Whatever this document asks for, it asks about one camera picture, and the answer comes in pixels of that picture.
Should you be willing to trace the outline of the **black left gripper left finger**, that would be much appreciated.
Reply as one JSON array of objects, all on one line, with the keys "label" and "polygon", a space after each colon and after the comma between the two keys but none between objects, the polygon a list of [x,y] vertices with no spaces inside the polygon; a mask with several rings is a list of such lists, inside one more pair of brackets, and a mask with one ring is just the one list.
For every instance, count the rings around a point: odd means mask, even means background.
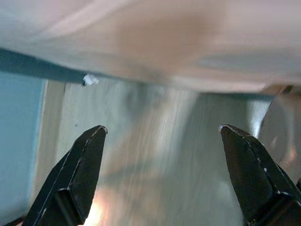
[{"label": "black left gripper left finger", "polygon": [[88,218],[108,131],[98,125],[85,131],[52,168],[24,226],[80,226]]}]

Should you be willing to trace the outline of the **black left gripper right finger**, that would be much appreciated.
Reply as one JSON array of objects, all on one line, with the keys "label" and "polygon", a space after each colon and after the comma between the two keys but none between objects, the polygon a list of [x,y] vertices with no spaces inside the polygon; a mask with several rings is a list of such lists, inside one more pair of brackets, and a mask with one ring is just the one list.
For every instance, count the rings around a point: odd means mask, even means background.
[{"label": "black left gripper right finger", "polygon": [[232,125],[219,128],[245,226],[299,226],[301,192],[261,142]]}]

